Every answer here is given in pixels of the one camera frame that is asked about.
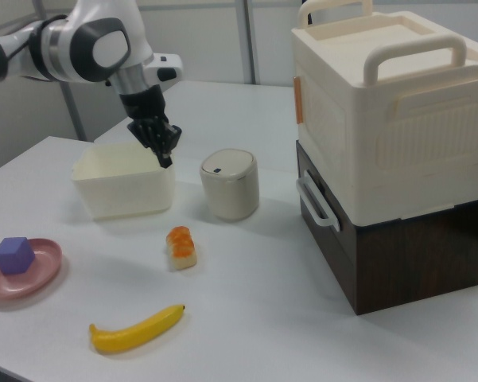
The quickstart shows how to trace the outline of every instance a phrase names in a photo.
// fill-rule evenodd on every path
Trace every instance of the dark brown wooden box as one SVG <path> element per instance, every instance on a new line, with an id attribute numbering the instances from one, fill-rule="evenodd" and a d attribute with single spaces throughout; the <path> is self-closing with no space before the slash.
<path id="1" fill-rule="evenodd" d="M 340 222 L 340 232 L 316 225 L 301 202 L 302 216 L 356 314 L 478 285 L 478 201 L 357 227 L 298 142 L 297 160 L 299 177 L 309 171 Z"/>

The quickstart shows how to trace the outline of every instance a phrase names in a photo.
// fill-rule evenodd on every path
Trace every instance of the plate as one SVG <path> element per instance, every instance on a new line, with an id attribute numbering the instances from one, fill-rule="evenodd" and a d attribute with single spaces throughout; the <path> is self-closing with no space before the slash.
<path id="1" fill-rule="evenodd" d="M 23 297 L 38 290 L 56 275 L 62 264 L 60 245 L 48 239 L 29 239 L 35 260 L 25 273 L 4 275 L 0 271 L 0 299 Z"/>

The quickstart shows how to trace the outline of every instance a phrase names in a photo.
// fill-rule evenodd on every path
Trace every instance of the toy banana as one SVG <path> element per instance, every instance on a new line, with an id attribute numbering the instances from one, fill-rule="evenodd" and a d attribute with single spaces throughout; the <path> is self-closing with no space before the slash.
<path id="1" fill-rule="evenodd" d="M 117 353 L 135 348 L 174 326 L 181 319 L 184 309 L 184 305 L 169 306 L 145 321 L 116 331 L 100 330 L 91 324 L 91 342 L 97 350 L 105 353 Z"/>

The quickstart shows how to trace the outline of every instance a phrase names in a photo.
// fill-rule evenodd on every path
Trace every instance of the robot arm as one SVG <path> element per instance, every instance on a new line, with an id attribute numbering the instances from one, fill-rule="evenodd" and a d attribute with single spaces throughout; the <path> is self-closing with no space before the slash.
<path id="1" fill-rule="evenodd" d="M 181 71 L 180 57 L 152 52 L 135 0 L 78 0 L 67 17 L 35 21 L 0 37 L 0 81 L 109 80 L 133 119 L 130 131 L 163 167 L 171 165 L 181 129 L 169 125 L 160 84 L 174 83 Z"/>

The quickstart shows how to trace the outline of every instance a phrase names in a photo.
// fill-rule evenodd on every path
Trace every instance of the gray wall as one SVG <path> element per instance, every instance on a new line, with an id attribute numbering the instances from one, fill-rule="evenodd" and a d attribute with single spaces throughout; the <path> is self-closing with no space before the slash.
<path id="1" fill-rule="evenodd" d="M 30 0 L 0 0 L 0 35 L 35 17 Z M 0 166 L 49 135 L 76 138 L 60 87 L 21 78 L 0 83 Z"/>
<path id="2" fill-rule="evenodd" d="M 478 2 L 378 0 L 375 11 L 410 10 L 478 41 Z M 0 35 L 17 25 L 67 13 L 76 0 L 0 0 Z M 186 80 L 290 86 L 290 30 L 299 0 L 138 0 L 155 52 L 176 53 Z M 358 14 L 345 6 L 317 15 L 331 21 Z M 0 84 L 0 166 L 48 135 L 95 138 L 125 118 L 119 98 L 103 84 Z"/>

